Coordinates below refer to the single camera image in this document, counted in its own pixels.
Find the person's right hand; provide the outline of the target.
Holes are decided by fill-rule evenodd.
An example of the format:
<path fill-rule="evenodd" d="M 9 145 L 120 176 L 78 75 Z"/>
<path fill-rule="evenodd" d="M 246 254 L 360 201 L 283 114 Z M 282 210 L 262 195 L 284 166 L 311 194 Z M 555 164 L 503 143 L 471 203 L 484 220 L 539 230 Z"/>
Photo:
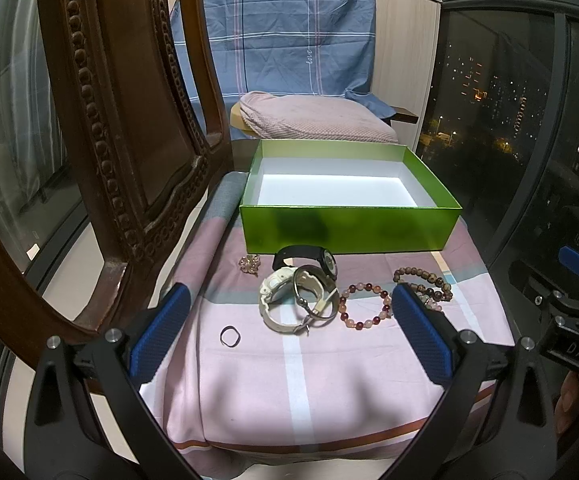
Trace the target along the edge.
<path fill-rule="evenodd" d="M 565 434 L 566 430 L 579 416 L 579 375 L 572 370 L 567 373 L 559 390 L 554 410 L 555 432 L 558 437 Z"/>

